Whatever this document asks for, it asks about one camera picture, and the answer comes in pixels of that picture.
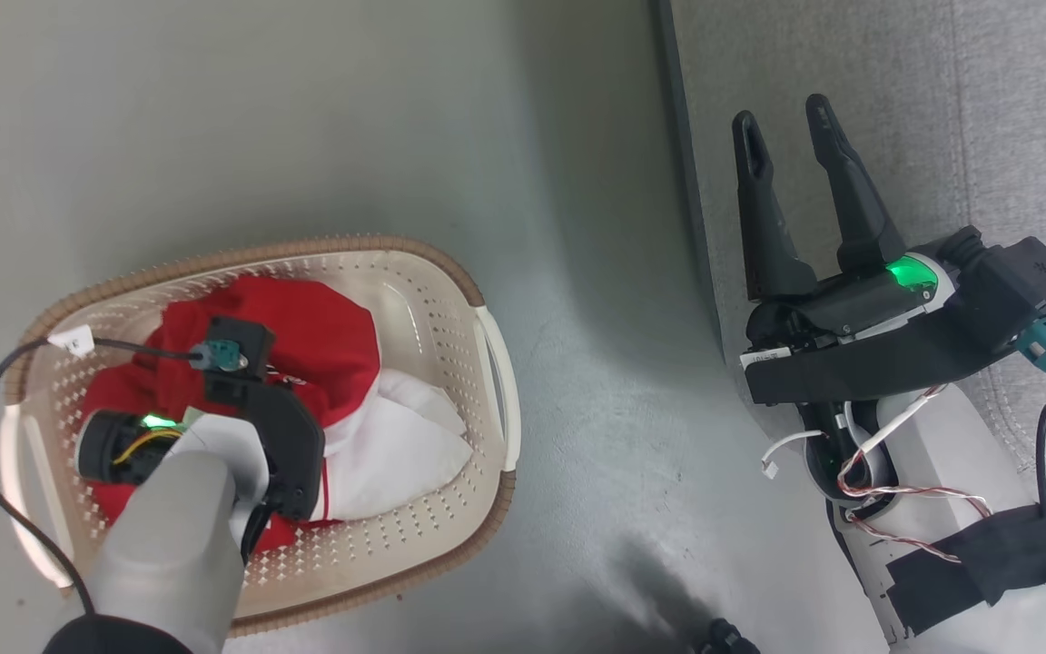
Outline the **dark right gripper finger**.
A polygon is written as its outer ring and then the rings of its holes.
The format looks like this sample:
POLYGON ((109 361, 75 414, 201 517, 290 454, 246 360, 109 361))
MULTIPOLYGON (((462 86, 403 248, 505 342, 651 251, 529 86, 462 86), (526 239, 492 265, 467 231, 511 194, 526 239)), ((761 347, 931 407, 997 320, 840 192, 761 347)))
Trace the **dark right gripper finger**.
POLYGON ((814 157, 825 170, 840 239, 843 273, 870 272, 904 256, 906 245, 861 157, 847 140, 829 99, 813 93, 805 102, 814 157))
POLYGON ((814 292, 816 273, 797 256, 774 191, 772 158, 758 121, 747 109, 732 120, 732 141, 748 301, 814 292))

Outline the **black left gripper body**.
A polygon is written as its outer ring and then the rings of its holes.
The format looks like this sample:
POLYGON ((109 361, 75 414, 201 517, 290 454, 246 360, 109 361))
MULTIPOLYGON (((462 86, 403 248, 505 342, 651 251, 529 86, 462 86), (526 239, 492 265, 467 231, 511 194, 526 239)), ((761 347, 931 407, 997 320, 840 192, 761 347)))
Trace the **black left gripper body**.
POLYGON ((273 516, 304 522, 314 517, 324 461, 323 428, 283 382, 233 373, 204 373, 206 401, 233 407, 256 431, 265 459, 265 488, 251 500, 240 538, 242 559, 256 550, 273 516))

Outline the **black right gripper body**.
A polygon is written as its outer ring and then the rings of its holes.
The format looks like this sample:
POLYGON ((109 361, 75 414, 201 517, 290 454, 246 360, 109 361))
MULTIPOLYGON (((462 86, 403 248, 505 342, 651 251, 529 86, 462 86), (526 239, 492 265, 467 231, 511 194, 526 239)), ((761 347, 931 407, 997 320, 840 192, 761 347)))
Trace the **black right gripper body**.
POLYGON ((913 316, 942 309, 955 293, 942 264, 906 253, 882 272, 840 273, 805 295, 764 298, 746 326, 744 368, 900 330, 913 316))

